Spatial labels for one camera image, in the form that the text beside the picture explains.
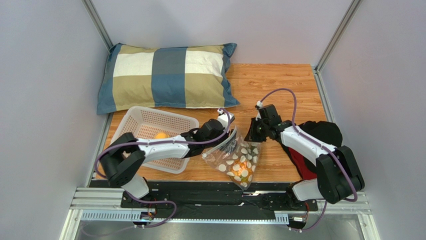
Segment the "clear zip top bag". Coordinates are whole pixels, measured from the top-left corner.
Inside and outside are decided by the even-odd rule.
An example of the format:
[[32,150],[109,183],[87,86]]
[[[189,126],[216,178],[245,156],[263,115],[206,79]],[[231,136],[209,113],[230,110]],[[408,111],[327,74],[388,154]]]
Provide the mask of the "clear zip top bag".
[[201,154],[203,160],[210,167],[224,175],[230,169],[231,164],[239,160],[241,156],[245,156],[252,163],[256,163],[257,167],[262,150],[261,143],[245,141],[244,136],[236,126],[231,131],[225,141]]

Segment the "fake orange fruit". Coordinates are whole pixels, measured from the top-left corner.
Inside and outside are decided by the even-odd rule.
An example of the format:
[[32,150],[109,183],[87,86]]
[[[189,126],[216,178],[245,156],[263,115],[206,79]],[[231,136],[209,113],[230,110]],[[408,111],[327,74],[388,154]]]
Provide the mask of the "fake orange fruit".
[[154,139],[167,139],[170,136],[165,132],[159,132],[155,135]]

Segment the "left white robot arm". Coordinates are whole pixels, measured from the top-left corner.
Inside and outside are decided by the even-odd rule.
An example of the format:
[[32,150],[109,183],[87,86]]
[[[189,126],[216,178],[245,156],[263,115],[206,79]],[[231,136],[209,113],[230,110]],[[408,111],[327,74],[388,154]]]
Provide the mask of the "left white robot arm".
[[199,156],[228,137],[232,121],[221,115],[200,128],[162,139],[135,138],[125,133],[97,157],[96,163],[102,166],[103,178],[111,188],[122,188],[130,197],[142,199],[150,192],[147,181],[137,174],[142,164]]

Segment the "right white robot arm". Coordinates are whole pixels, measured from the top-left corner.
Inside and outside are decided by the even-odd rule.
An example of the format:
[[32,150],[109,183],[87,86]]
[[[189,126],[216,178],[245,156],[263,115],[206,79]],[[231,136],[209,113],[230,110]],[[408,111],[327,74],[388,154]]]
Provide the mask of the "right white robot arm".
[[245,141],[276,141],[283,149],[287,149],[291,156],[301,156],[301,163],[293,160],[298,172],[309,170],[316,175],[312,179],[303,179],[287,187],[286,193],[294,204],[315,199],[323,199],[330,204],[341,200],[357,200],[354,195],[364,189],[365,181],[349,147],[325,143],[292,121],[283,121],[273,104],[258,105],[256,109],[257,116],[251,119]]

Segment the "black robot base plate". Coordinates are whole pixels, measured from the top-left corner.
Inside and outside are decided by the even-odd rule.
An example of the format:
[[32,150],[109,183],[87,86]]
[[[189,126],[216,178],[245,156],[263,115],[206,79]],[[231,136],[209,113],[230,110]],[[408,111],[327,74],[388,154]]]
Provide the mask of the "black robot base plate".
[[155,216],[161,218],[172,213],[171,202],[177,205],[174,216],[184,219],[266,220],[278,211],[305,214],[319,210],[313,199],[292,204],[286,182],[254,182],[248,190],[232,182],[218,181],[150,181],[147,185],[150,193],[143,200],[162,201],[150,205],[150,209],[156,210]]

